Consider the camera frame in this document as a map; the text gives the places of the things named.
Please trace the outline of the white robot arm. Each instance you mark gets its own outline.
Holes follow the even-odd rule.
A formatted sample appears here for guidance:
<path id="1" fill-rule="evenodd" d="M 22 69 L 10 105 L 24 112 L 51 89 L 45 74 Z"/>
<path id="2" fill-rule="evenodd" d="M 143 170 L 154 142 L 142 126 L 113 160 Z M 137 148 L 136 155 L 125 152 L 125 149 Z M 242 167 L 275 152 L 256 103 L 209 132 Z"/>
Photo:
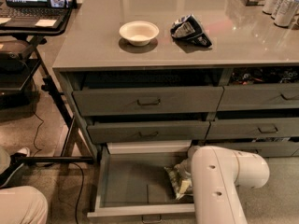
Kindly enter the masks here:
<path id="1" fill-rule="evenodd" d="M 192 181 L 196 224 L 248 224 L 236 188 L 261 188 L 270 176 L 260 155 L 215 146 L 190 147 L 179 171 Z"/>

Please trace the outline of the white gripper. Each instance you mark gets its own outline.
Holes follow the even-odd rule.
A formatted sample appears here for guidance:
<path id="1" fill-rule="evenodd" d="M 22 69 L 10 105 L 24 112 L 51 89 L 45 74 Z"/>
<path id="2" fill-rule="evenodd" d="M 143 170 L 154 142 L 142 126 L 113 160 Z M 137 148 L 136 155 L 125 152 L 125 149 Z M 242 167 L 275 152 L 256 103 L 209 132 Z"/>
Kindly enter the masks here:
<path id="1" fill-rule="evenodd" d="M 191 178 L 191 165 L 188 159 L 184 160 L 179 166 L 180 175 L 184 178 L 181 181 L 178 193 L 179 194 L 192 194 L 192 181 Z"/>

